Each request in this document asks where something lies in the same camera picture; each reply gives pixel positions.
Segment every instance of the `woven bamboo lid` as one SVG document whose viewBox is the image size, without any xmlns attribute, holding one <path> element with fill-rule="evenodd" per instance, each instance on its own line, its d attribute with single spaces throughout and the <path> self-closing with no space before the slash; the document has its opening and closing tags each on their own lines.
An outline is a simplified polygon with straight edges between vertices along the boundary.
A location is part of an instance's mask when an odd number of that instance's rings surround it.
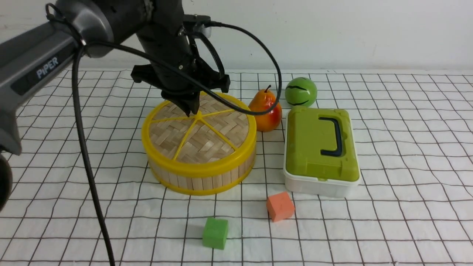
<svg viewBox="0 0 473 266">
<path fill-rule="evenodd" d="M 250 117 L 202 94 L 198 114 L 187 117 L 167 102 L 149 123 L 153 148 L 178 163 L 206 164 L 235 153 L 250 131 Z"/>
</svg>

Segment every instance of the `piper logo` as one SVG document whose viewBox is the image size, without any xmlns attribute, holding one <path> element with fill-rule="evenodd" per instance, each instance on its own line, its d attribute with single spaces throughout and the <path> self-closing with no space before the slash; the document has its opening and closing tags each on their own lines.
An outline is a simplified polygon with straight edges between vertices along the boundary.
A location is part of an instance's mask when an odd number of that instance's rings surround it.
<svg viewBox="0 0 473 266">
<path fill-rule="evenodd" d="M 55 69 L 59 65 L 58 63 L 58 58 L 54 57 L 52 58 L 48 63 L 46 63 L 42 68 L 38 69 L 36 71 L 36 74 L 38 75 L 39 79 L 44 78 L 49 72 L 51 72 L 53 69 Z"/>
</svg>

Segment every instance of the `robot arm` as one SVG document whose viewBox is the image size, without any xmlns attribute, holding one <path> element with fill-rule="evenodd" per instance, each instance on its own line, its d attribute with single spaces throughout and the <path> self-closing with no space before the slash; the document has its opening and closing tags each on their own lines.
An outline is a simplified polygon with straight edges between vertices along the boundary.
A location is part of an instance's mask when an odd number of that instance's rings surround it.
<svg viewBox="0 0 473 266">
<path fill-rule="evenodd" d="M 21 154 L 16 110 L 67 68 L 82 44 L 121 44 L 136 34 L 145 53 L 210 89 L 228 92 L 229 77 L 222 73 L 218 55 L 213 54 L 220 69 L 216 72 L 199 57 L 194 37 L 186 34 L 207 40 L 210 33 L 201 24 L 210 17 L 184 14 L 182 0 L 57 0 L 52 7 L 57 8 L 54 17 L 62 15 L 69 24 L 51 16 L 49 22 L 0 44 L 0 152 Z M 100 58 L 111 50 L 93 46 L 87 56 Z M 187 115 L 197 113 L 200 89 L 169 70 L 151 63 L 135 66 L 131 76 L 161 89 L 163 98 Z M 11 179 L 10 167 L 0 155 L 0 211 Z"/>
</svg>

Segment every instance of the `green lid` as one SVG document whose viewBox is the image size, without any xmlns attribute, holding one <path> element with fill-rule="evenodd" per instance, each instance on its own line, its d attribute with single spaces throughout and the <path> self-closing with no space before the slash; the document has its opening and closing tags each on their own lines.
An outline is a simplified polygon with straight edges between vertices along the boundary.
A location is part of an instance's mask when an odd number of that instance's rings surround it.
<svg viewBox="0 0 473 266">
<path fill-rule="evenodd" d="M 286 170 L 290 174 L 319 180 L 358 180 L 359 167 L 346 110 L 295 106 L 287 123 Z"/>
</svg>

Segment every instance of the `grid tablecloth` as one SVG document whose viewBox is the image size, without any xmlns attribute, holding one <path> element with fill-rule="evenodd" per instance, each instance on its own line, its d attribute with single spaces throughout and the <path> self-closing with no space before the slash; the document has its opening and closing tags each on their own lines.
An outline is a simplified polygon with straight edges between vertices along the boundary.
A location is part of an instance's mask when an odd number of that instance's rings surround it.
<svg viewBox="0 0 473 266">
<path fill-rule="evenodd" d="M 117 262 L 129 265 L 473 265 L 473 71 L 284 71 L 304 76 L 316 107 L 347 109 L 361 184 L 347 199 L 291 193 L 272 223 L 267 196 L 285 191 L 280 126 L 259 133 L 253 171 L 236 187 L 187 196 L 152 176 L 141 144 L 160 90 L 129 70 L 81 71 L 84 126 Z M 233 71 L 245 103 L 275 88 L 270 71 Z M 1 266 L 107 265 L 65 71 L 18 110 L 23 154 L 4 154 L 14 189 L 0 213 Z M 284 115 L 289 106 L 282 95 Z M 201 244 L 206 218 L 229 222 L 225 250 Z"/>
</svg>

